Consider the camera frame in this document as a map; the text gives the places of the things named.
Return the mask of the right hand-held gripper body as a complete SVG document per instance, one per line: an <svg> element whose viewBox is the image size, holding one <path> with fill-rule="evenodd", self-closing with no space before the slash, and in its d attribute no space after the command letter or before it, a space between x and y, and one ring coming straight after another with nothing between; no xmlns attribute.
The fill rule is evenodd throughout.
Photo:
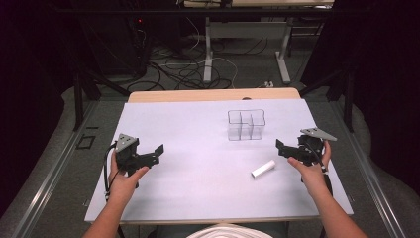
<svg viewBox="0 0 420 238"><path fill-rule="evenodd" d="M301 136L297 138L298 148L291 154L293 158L305 166L312 166L321 162L325 141L337 141L337 138L320 128L301 129Z"/></svg>

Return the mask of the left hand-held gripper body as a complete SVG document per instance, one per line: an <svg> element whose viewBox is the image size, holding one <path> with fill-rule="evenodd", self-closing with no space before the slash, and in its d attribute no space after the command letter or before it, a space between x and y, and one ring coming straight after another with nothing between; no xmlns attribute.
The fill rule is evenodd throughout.
<svg viewBox="0 0 420 238"><path fill-rule="evenodd" d="M153 166L153 158L149 154L139 155L137 147L140 141L138 138L120 134L115 149L117 168L125 171L130 177L136 170Z"/></svg>

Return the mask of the person's left hand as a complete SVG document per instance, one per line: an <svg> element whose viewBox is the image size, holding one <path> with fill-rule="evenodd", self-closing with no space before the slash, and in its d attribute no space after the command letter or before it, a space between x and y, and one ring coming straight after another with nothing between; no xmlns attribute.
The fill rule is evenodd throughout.
<svg viewBox="0 0 420 238"><path fill-rule="evenodd" d="M136 170L127 177L124 171L120 171L116 162L116 153L111 156L110 195L108 202L113 204L127 204L134 194L136 184L147 172L148 167Z"/></svg>

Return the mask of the person's right hand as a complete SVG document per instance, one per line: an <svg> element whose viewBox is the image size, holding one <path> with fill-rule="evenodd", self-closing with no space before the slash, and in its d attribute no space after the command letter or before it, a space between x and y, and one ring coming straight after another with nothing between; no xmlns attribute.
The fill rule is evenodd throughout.
<svg viewBox="0 0 420 238"><path fill-rule="evenodd" d="M287 161L301 173L303 183L313 199L316 197L330 195L330 191L326 185L324 174L322 172L322 168L328 169L330 159L331 147L328 141L324 142L324 154L322 155L321 164L307 167L292 157L287 159Z"/></svg>

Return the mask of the white cylindrical tube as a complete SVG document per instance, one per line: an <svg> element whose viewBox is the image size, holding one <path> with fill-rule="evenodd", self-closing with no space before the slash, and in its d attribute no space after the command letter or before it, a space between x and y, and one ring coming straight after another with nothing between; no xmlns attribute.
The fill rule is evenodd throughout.
<svg viewBox="0 0 420 238"><path fill-rule="evenodd" d="M275 168L275 161L271 160L271 161L265 163L264 165L260 166L259 168L253 170L251 172L251 175L254 179L256 179L257 177L263 175L264 173L266 173L266 172L268 172L268 171L270 171L274 168Z"/></svg>

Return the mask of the clear plastic compartment organizer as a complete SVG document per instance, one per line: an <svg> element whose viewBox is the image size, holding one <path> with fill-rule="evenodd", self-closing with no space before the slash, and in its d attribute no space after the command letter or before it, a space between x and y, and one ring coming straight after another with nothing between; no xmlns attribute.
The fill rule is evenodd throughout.
<svg viewBox="0 0 420 238"><path fill-rule="evenodd" d="M228 139L230 141L260 140L263 137L265 115L262 109L230 110Z"/></svg>

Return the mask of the white table cover sheet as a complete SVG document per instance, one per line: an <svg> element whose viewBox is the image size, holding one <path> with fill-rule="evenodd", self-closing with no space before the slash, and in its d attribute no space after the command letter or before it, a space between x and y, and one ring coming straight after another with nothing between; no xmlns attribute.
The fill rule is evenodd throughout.
<svg viewBox="0 0 420 238"><path fill-rule="evenodd" d="M230 110L262 109L260 140L230 141ZM116 132L139 138L139 153L164 153L140 180L126 224L217 223L312 219L319 213L300 173L278 154L275 141L296 146L314 127L302 99L128 103ZM274 160L275 168L251 172Z"/></svg>

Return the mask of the black metal stand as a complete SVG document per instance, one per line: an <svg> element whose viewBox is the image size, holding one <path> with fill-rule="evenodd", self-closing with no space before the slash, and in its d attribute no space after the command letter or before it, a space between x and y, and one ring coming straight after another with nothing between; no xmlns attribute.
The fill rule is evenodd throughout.
<svg viewBox="0 0 420 238"><path fill-rule="evenodd" d="M299 90L299 95L304 96L309 92L318 89L319 87L329 84L330 88L327 91L327 99L329 101L338 101L341 96L345 97L343 109L343 121L348 130L353 133L353 100L354 100L354 84L355 71L353 69L338 69L329 75L319 79L309 86L305 86Z"/></svg>
<svg viewBox="0 0 420 238"><path fill-rule="evenodd" d="M97 101L101 97L101 92L97 83L113 89L123 96L129 96L131 92L116 83L110 81L103 75L94 72L91 69L79 69L73 74L74 106L75 106L75 124L74 131L77 131L84 120L83 95L89 100Z"/></svg>

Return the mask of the person's white clothing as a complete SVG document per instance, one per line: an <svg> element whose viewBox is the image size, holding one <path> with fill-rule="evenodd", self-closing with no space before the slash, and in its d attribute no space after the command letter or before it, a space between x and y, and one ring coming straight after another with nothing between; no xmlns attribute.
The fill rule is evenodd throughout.
<svg viewBox="0 0 420 238"><path fill-rule="evenodd" d="M196 231L186 238L273 238L272 236L244 226L217 224Z"/></svg>

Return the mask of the black computer tower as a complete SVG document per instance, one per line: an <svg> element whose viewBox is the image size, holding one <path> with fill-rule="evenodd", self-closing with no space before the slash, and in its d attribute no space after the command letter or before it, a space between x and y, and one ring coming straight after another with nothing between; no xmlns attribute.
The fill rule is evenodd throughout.
<svg viewBox="0 0 420 238"><path fill-rule="evenodd" d="M82 17L80 24L102 74L142 77L146 73L150 39L131 19Z"/></svg>

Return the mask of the aluminium floor rail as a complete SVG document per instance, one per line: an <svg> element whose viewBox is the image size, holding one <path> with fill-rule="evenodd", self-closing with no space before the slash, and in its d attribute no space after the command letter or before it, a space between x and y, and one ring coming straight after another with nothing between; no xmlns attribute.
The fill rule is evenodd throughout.
<svg viewBox="0 0 420 238"><path fill-rule="evenodd" d="M381 188L379 179L373 167L371 166L366 153L363 151L355 134L348 129L348 126L344 122L344 112L342 111L340 103L331 102L330 106L338 120L340 127L344 131L346 138L349 140L350 145L356 154L356 161L359 170L362 174L362 177L364 178L365 184L376 207L376 210L378 211L390 238L407 238L390 206L385 193L383 192L383 189Z"/></svg>
<svg viewBox="0 0 420 238"><path fill-rule="evenodd" d="M1 220L3 238L80 238L89 226L87 206L101 172L99 104L90 102L85 121L72 130L66 110L31 172Z"/></svg>

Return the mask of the white metal frame desk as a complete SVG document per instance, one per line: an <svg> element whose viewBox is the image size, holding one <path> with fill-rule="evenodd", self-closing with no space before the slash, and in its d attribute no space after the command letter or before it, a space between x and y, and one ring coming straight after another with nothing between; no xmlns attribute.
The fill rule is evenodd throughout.
<svg viewBox="0 0 420 238"><path fill-rule="evenodd" d="M247 17L255 17L257 10L330 10L335 0L183 0L183 4L192 10L250 10ZM291 39L294 17L282 17L280 20L241 20L231 21L231 16L216 20L205 18L206 57L203 80L212 78L213 39L278 39L280 50L275 53L282 82L291 82L285 62L288 43Z"/></svg>

